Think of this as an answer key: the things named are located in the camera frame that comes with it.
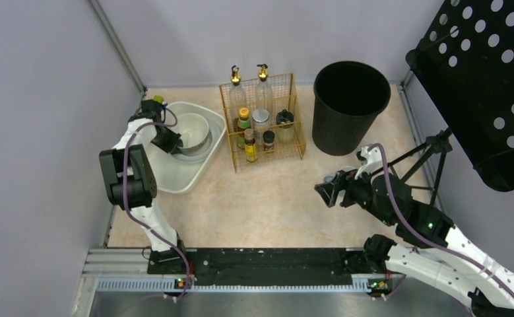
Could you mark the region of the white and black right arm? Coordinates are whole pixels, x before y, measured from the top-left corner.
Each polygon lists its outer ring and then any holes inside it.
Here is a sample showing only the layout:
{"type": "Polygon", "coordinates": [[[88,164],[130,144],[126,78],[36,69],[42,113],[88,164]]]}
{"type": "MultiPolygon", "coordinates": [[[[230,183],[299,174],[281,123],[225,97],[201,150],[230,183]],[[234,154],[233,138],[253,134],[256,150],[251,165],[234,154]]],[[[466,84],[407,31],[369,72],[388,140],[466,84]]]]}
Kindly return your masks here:
{"type": "Polygon", "coordinates": [[[514,316],[514,272],[475,245],[435,205],[415,200],[406,178],[363,168],[340,170],[315,191],[329,207],[357,205],[394,228],[396,239],[375,234],[365,241],[371,270],[417,279],[475,316],[514,316]]]}

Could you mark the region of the small yellow label bottle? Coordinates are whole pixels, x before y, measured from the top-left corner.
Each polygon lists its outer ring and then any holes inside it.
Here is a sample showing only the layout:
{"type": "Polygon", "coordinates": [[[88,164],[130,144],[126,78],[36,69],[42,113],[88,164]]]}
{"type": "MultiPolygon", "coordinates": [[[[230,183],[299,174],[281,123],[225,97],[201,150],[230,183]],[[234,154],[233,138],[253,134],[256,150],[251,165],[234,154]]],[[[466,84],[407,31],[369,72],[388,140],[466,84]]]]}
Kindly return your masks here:
{"type": "Polygon", "coordinates": [[[255,162],[257,160],[255,134],[251,128],[244,131],[244,151],[247,162],[255,162]]]}

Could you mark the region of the white bowl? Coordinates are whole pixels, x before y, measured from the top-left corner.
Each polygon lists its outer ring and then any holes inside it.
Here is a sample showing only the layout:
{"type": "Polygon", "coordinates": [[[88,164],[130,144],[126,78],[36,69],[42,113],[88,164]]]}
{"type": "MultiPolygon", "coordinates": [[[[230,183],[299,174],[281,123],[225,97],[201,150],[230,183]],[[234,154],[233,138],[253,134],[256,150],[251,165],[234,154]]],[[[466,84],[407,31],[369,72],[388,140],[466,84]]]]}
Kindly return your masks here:
{"type": "Polygon", "coordinates": [[[210,139],[208,121],[199,114],[186,113],[178,117],[178,123],[172,131],[179,134],[179,143],[175,152],[193,157],[203,152],[203,147],[210,139]]]}

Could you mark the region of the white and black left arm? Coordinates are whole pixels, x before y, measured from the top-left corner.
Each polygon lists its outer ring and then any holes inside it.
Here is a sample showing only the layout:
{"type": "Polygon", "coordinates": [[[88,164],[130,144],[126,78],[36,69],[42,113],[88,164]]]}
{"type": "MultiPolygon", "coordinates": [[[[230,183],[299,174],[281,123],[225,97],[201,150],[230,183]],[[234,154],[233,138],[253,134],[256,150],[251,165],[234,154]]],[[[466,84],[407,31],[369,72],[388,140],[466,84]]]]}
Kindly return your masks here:
{"type": "Polygon", "coordinates": [[[156,202],[156,177],[146,153],[149,145],[156,145],[164,153],[176,153],[182,142],[171,128],[177,123],[177,116],[167,109],[161,96],[143,100],[119,142],[99,154],[109,202],[143,229],[157,262],[186,259],[178,233],[156,202]]]}

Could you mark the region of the white paper plate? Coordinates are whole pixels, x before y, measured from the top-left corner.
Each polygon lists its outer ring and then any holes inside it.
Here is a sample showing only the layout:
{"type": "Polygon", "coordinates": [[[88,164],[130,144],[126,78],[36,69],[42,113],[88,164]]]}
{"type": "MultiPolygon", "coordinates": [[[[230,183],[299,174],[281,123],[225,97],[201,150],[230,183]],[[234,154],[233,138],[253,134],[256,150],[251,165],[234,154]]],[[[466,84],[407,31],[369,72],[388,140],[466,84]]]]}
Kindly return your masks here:
{"type": "Polygon", "coordinates": [[[194,156],[188,156],[185,154],[173,154],[172,158],[178,160],[180,162],[186,164],[195,164],[199,162],[204,162],[206,158],[210,155],[210,152],[216,147],[218,144],[218,137],[220,136],[220,128],[213,121],[209,122],[209,140],[203,145],[202,149],[200,149],[194,156]]]}

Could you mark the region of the yellow cap sauce bottle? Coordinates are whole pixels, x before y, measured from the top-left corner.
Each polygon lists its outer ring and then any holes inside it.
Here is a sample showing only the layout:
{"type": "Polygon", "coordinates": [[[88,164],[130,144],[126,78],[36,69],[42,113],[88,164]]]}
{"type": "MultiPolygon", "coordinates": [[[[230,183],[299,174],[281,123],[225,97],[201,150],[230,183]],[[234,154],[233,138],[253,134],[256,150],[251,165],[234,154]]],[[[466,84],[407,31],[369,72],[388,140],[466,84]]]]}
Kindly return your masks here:
{"type": "Polygon", "coordinates": [[[238,120],[237,120],[237,137],[236,144],[239,149],[245,148],[245,134],[244,131],[251,127],[250,120],[250,110],[249,108],[242,107],[238,111],[238,120]]]}

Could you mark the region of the small dark spice jar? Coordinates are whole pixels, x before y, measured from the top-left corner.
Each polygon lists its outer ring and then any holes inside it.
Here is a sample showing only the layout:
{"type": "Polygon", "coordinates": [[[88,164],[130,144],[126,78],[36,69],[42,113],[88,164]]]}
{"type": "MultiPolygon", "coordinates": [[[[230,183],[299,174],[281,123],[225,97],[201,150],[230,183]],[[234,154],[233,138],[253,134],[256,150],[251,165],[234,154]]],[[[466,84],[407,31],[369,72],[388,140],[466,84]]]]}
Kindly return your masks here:
{"type": "Polygon", "coordinates": [[[272,130],[263,133],[263,151],[265,154],[271,154],[274,151],[276,135],[272,130]]]}

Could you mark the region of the silver lid white can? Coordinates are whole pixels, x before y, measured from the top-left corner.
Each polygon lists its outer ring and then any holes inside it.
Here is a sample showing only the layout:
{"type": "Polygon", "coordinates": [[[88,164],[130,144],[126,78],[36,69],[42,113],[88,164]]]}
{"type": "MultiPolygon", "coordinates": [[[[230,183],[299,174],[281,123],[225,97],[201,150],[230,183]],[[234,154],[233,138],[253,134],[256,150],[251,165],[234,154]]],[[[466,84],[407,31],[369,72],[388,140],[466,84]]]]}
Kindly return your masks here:
{"type": "Polygon", "coordinates": [[[265,108],[255,109],[251,115],[251,126],[254,131],[256,144],[262,145],[263,133],[270,126],[270,112],[265,108]]]}

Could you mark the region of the clear gold-top oil bottle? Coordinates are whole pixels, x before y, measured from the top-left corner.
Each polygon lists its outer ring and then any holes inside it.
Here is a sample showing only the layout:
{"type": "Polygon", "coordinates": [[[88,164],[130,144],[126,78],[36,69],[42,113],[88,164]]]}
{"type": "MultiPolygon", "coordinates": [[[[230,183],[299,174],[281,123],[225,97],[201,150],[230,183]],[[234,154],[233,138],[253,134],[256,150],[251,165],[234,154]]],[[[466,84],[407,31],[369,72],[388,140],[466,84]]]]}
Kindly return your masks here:
{"type": "Polygon", "coordinates": [[[259,108],[266,109],[269,114],[273,111],[273,88],[268,81],[269,71],[266,63],[257,65],[260,70],[258,71],[257,86],[255,87],[255,99],[259,108]]]}

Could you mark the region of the black lid round jar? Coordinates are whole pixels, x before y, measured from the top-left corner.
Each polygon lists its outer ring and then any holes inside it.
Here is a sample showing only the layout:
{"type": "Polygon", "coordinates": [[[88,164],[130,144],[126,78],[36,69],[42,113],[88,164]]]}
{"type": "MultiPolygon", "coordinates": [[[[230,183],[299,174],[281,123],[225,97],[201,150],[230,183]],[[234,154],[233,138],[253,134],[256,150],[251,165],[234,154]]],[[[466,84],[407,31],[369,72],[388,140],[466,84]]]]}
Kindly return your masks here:
{"type": "Polygon", "coordinates": [[[287,143],[294,138],[294,115],[287,109],[281,110],[276,115],[278,126],[277,137],[281,143],[287,143]]]}

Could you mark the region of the dark sauce glass bottle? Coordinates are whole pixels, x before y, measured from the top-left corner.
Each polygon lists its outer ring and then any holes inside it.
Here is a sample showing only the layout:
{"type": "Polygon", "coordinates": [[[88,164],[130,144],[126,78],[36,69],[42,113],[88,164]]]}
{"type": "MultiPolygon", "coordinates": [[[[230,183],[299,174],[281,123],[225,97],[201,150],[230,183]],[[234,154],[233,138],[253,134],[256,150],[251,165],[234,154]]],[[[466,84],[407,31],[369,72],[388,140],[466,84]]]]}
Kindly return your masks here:
{"type": "Polygon", "coordinates": [[[241,85],[241,76],[239,70],[240,68],[236,65],[231,67],[230,82],[232,86],[228,93],[235,126],[237,126],[240,110],[245,108],[247,104],[247,97],[245,90],[241,85]]]}

